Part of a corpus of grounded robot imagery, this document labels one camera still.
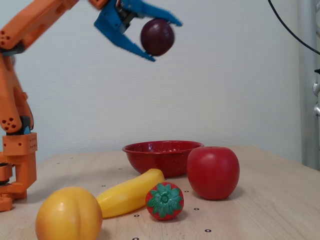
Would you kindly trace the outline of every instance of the yellow banana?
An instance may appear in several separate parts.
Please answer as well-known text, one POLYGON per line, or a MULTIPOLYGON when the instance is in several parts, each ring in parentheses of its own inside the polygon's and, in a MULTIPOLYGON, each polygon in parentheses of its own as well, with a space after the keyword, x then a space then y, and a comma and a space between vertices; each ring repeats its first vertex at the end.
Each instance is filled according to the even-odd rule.
POLYGON ((133 179, 109 188, 96 197, 103 218, 130 213, 146 205, 147 193, 164 182, 161 170, 152 168, 133 179))

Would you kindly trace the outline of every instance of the speckled red bowl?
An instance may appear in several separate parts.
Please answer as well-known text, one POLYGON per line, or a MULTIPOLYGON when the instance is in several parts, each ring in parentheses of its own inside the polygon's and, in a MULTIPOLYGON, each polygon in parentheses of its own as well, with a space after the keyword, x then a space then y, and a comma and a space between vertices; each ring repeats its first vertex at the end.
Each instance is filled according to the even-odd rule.
POLYGON ((174 178, 187 173, 189 153, 203 146, 196 141, 147 141, 127 145, 122 150, 140 174, 149 169, 160 169, 165 178, 174 178))

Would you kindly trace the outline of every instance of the strawberry leaves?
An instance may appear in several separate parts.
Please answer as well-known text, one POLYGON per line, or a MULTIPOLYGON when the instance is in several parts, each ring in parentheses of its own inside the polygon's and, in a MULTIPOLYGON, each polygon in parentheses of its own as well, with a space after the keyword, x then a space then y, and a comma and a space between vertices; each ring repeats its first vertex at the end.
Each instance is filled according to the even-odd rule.
POLYGON ((151 190, 152 198, 147 202, 148 207, 152 207, 152 214, 159 213, 161 218, 167 214, 173 215, 175 210, 181 210, 180 201, 183 198, 180 196, 179 188, 171 188, 170 184, 164 186, 162 183, 156 185, 156 190, 151 190))

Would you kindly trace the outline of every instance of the red apple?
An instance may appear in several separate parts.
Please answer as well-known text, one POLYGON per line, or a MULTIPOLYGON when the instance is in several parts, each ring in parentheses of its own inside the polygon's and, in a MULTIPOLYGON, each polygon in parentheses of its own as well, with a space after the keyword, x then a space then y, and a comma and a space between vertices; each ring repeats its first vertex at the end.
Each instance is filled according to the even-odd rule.
POLYGON ((204 199, 226 199, 235 190, 239 176, 238 158, 227 147, 197 147, 188 156, 188 180, 204 199))

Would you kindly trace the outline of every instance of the wooden table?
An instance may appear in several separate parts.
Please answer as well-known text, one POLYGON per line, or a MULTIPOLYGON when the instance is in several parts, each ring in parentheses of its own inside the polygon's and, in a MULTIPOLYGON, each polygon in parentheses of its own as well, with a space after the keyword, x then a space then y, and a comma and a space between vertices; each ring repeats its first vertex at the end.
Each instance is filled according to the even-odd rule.
MULTIPOLYGON (((230 148, 240 161, 240 180, 229 199, 203 200, 186 177, 169 179, 187 191, 176 219, 157 222, 142 208, 103 220, 98 239, 319 240, 320 172, 255 147, 230 148)), ((57 155, 39 163, 37 172, 28 198, 0 213, 1 240, 36 240, 38 209, 55 190, 79 186, 97 196, 138 176, 123 152, 57 155)))

